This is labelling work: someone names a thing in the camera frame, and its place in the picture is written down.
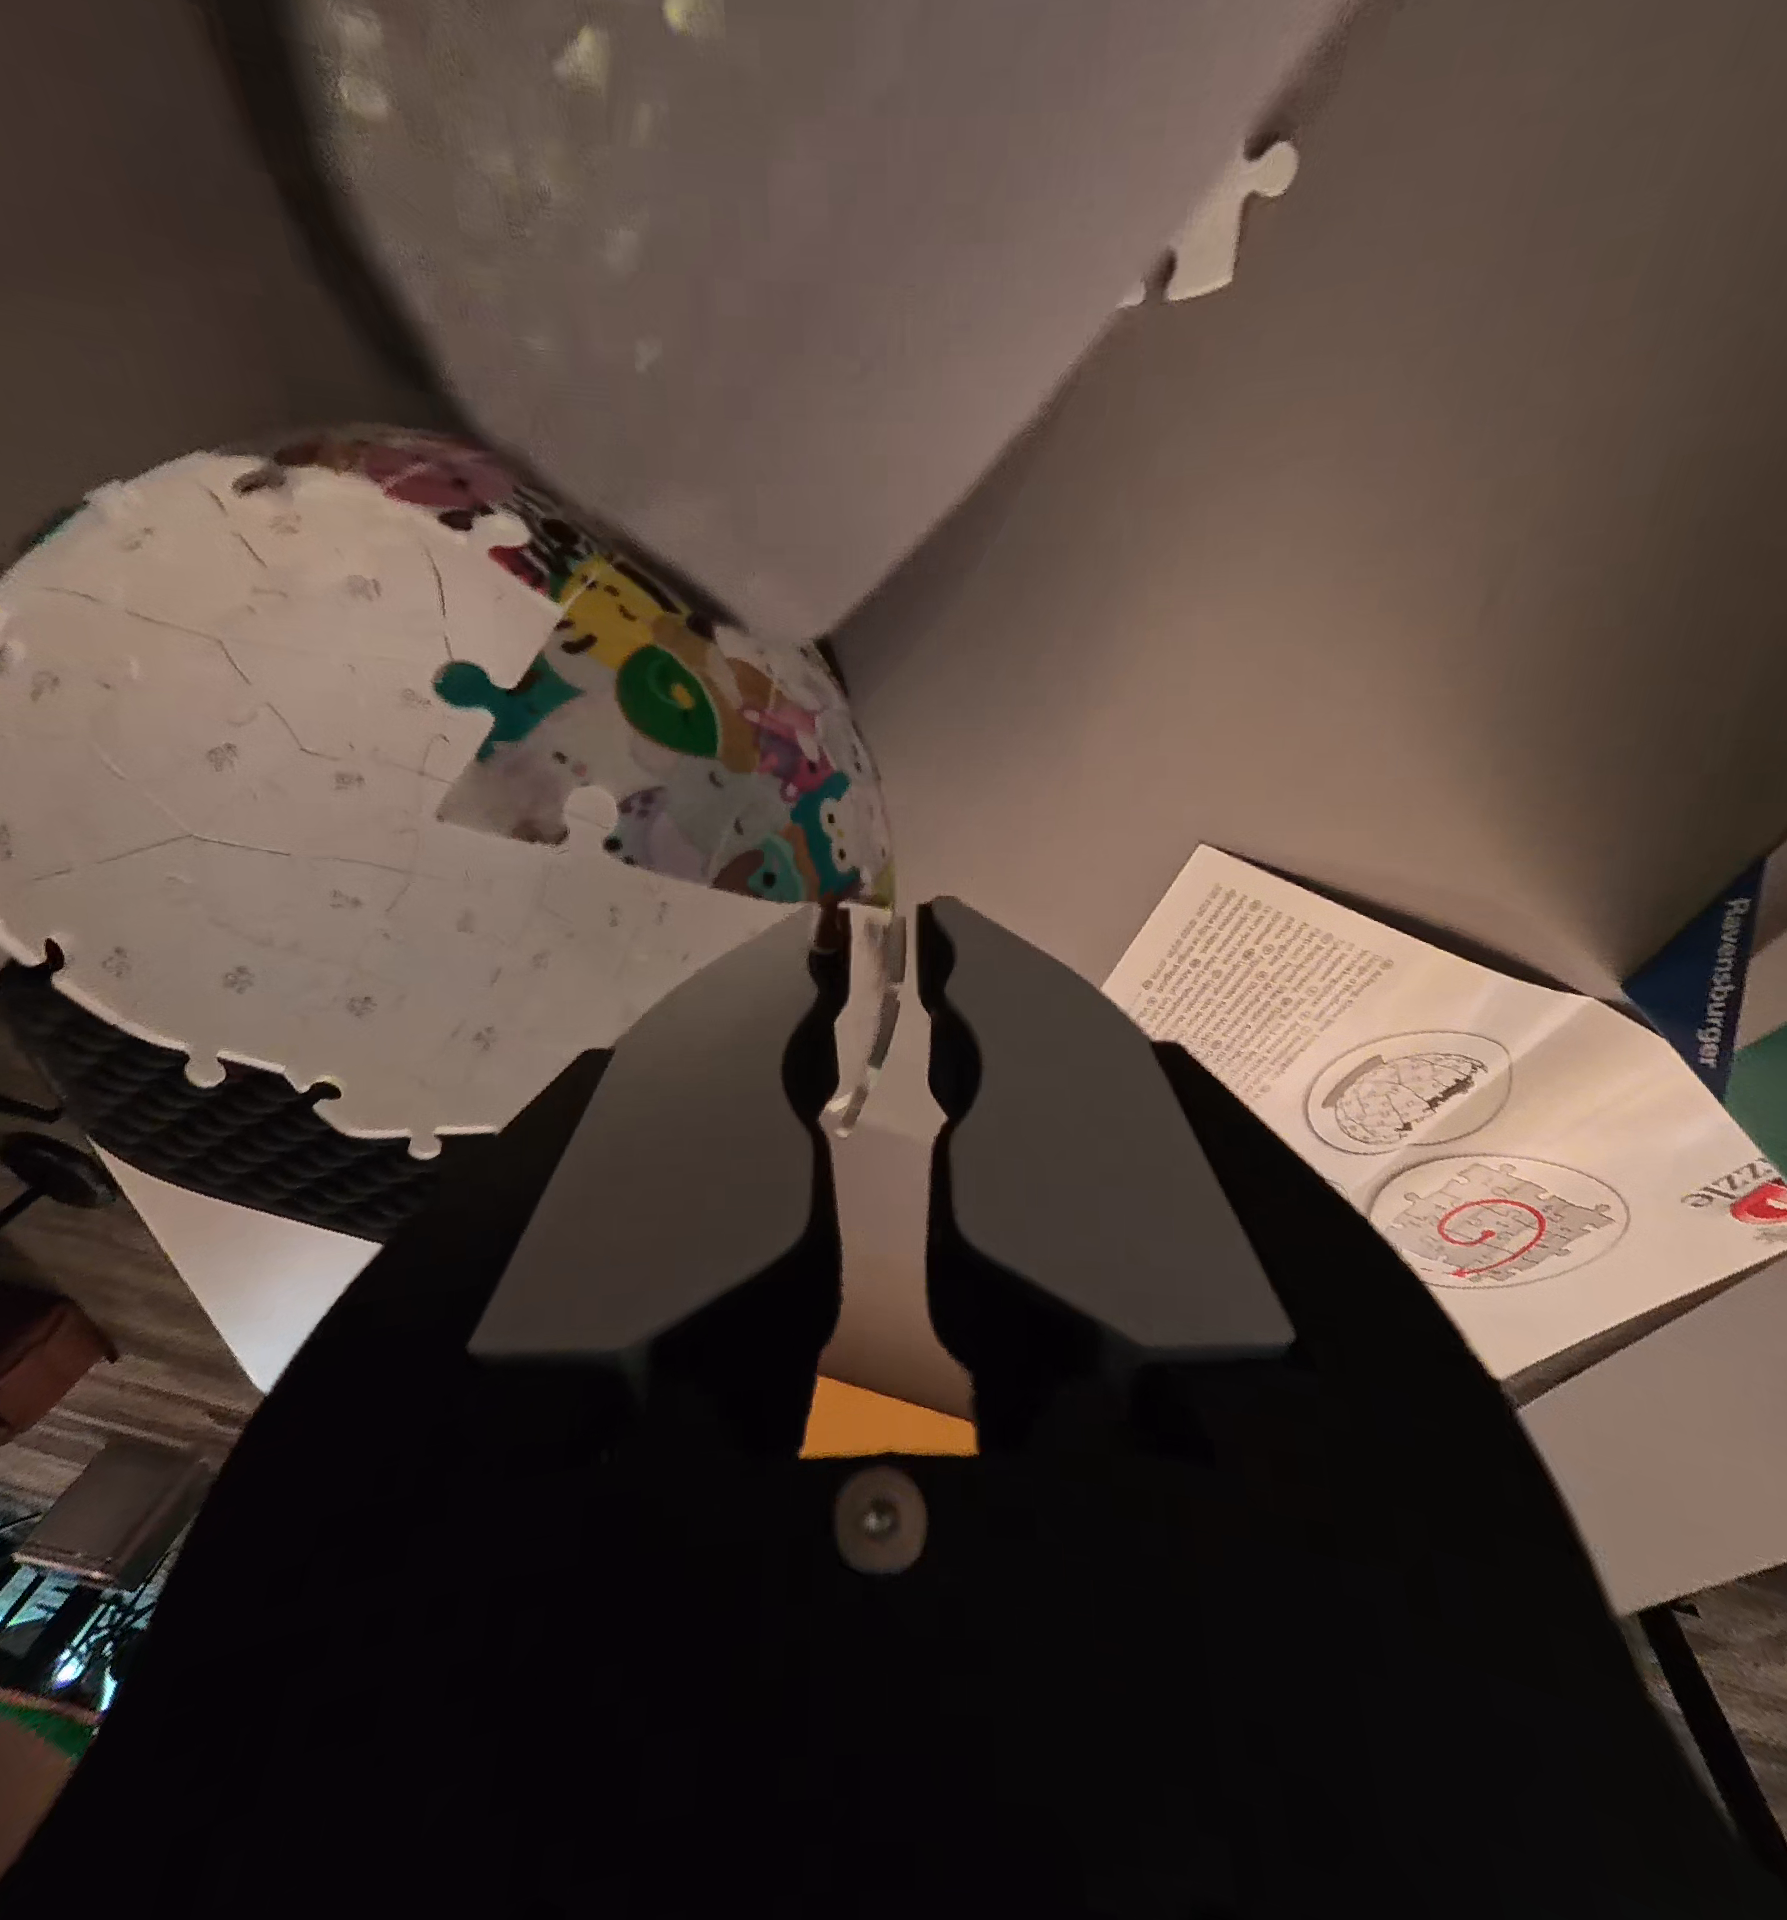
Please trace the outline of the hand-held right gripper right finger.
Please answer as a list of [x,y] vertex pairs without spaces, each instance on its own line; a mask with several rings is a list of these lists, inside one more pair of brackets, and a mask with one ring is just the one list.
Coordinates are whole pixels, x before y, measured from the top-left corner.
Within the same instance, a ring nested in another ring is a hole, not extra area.
[[1147,1357],[1283,1357],[1294,1331],[1147,1032],[963,900],[916,910],[938,1222]]

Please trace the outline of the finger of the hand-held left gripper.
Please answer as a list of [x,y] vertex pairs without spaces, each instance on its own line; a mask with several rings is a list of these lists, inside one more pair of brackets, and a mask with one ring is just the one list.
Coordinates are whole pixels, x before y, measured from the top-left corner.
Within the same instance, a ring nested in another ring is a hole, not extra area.
[[484,439],[770,635],[1001,458],[1347,4],[272,4],[310,174]]

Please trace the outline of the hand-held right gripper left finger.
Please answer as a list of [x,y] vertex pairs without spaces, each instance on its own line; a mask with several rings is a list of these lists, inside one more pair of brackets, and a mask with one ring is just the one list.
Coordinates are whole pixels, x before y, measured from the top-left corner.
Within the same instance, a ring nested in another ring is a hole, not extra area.
[[616,1045],[509,1257],[470,1356],[622,1360],[750,1289],[764,1348],[818,1357],[843,1254],[824,1112],[847,1003],[840,909],[795,909],[682,980]]

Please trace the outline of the white puzzle piece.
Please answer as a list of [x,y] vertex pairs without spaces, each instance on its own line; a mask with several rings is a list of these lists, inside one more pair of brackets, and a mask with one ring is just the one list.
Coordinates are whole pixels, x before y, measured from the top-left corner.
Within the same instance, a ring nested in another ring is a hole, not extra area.
[[1192,301],[1225,290],[1236,280],[1243,229],[1253,204],[1285,198],[1297,180],[1301,155],[1292,140],[1267,140],[1259,152],[1236,155],[1199,200],[1192,219],[1131,287],[1118,309],[1150,301]]

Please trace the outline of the half-built puzzle ball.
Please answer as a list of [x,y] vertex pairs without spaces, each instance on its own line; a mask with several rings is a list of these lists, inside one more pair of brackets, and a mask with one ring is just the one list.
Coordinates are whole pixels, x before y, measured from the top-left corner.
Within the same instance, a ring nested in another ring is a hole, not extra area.
[[840,677],[480,441],[190,454],[0,571],[0,955],[201,1090],[435,1158],[809,909],[851,1129],[905,921]]

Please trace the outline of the puzzle ball box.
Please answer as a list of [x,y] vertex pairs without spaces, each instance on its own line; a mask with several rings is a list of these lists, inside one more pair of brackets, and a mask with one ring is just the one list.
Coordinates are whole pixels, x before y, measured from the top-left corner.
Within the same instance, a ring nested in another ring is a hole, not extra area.
[[1787,1182],[1787,838],[1626,979],[1623,996]]

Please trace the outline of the folded instruction sheet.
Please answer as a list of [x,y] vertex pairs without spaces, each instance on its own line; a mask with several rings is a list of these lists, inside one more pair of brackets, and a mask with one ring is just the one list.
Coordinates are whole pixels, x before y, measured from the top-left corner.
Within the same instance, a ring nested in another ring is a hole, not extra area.
[[1199,848],[1105,980],[1410,1264],[1500,1380],[1787,1254],[1672,1045]]

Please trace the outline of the yellow plastic bin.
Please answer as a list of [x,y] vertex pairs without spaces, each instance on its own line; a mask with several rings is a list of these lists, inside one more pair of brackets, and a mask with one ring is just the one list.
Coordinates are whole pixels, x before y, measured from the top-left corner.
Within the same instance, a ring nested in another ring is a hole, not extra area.
[[969,1419],[822,1376],[802,1440],[803,1460],[976,1456]]

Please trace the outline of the black chair base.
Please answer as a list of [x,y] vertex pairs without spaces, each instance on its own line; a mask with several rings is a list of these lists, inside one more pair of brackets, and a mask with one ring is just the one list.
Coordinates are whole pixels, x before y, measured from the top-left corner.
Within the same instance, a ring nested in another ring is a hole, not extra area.
[[[0,1121],[52,1127],[65,1121],[65,1109],[0,1095]],[[100,1158],[43,1129],[6,1135],[0,1170],[20,1185],[20,1192],[0,1208],[0,1237],[37,1208],[93,1212],[120,1199],[120,1187]]]

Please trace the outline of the grey box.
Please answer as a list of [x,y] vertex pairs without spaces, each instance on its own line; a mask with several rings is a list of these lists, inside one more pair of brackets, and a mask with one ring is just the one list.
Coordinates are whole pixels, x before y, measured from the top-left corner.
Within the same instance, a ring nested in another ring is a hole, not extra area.
[[135,1595],[212,1491],[212,1466],[149,1440],[107,1443],[14,1549],[14,1564]]

